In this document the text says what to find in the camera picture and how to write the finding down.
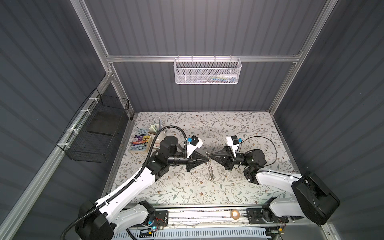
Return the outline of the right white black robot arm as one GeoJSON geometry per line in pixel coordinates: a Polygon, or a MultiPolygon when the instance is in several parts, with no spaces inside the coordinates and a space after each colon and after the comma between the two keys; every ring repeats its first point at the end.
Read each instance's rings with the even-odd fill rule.
{"type": "Polygon", "coordinates": [[[225,146],[214,152],[210,158],[228,171],[244,166],[245,179],[256,185],[275,187],[291,194],[291,198],[269,198],[257,214],[266,223],[273,223],[282,217],[307,218],[322,226],[341,205],[339,198],[314,173],[288,174],[266,168],[266,156],[262,150],[234,153],[225,146]]]}

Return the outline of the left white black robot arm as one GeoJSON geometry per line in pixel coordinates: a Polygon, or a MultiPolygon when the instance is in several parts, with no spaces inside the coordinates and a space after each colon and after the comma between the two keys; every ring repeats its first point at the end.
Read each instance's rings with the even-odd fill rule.
{"type": "Polygon", "coordinates": [[[186,139],[183,146],[174,136],[166,136],[143,167],[133,177],[110,194],[95,203],[85,202],[79,211],[80,220],[75,223],[75,232],[82,240],[110,240],[130,227],[151,226],[155,208],[147,201],[134,207],[124,208],[139,193],[164,176],[170,167],[184,165],[187,171],[208,162],[208,158],[196,151],[203,141],[196,136],[186,139]]]}

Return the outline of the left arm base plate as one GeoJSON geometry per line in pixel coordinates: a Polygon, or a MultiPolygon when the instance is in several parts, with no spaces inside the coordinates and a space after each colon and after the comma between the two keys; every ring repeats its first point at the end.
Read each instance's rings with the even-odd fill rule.
{"type": "Polygon", "coordinates": [[[150,213],[140,227],[167,227],[169,220],[169,211],[155,211],[150,213]]]}

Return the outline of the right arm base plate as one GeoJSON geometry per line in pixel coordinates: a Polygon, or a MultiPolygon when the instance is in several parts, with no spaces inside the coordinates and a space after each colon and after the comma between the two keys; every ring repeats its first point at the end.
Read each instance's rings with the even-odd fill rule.
{"type": "Polygon", "coordinates": [[[287,224],[288,217],[277,217],[271,210],[263,208],[248,208],[243,217],[247,218],[250,224],[287,224]]]}

